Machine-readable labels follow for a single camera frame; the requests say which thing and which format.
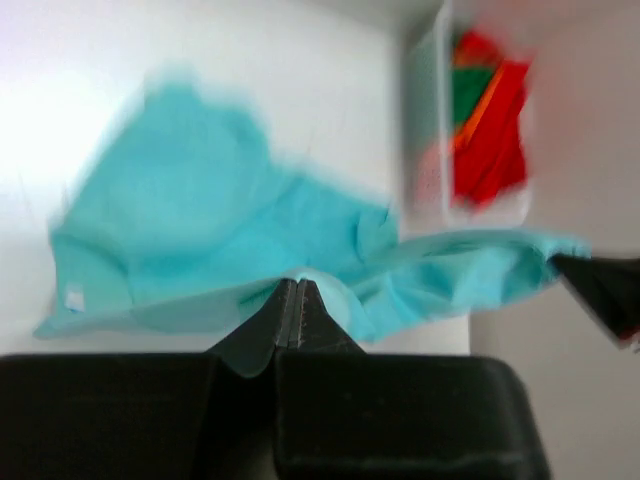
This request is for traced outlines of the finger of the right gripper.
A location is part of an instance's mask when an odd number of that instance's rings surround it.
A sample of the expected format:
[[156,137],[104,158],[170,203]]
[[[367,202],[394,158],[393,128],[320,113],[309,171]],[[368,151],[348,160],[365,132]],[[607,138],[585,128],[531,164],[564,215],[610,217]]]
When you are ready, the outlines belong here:
[[556,254],[565,287],[619,349],[639,349],[639,259]]

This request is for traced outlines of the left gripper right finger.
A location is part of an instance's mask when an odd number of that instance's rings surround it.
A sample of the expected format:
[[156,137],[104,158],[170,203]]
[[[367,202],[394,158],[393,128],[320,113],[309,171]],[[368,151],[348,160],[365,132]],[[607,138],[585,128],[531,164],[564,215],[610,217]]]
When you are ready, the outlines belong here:
[[374,354],[298,285],[274,361],[282,479],[548,479],[515,371],[489,357]]

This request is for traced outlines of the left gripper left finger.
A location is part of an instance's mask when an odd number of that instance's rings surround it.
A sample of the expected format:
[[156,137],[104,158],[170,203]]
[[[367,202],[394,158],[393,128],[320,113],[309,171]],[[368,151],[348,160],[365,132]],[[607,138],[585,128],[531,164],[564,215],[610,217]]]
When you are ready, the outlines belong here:
[[297,285],[201,353],[1,361],[5,479],[202,479],[274,415],[273,356]]

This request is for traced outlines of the teal t-shirt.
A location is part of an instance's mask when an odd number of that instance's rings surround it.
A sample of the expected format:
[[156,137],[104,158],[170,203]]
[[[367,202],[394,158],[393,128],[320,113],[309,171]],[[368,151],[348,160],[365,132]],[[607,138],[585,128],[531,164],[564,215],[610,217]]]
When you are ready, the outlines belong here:
[[314,282],[355,341],[498,309],[589,246],[523,229],[401,239],[389,207],[276,162],[249,111],[184,84],[146,93],[49,237],[54,313],[38,339],[227,333],[284,280]]

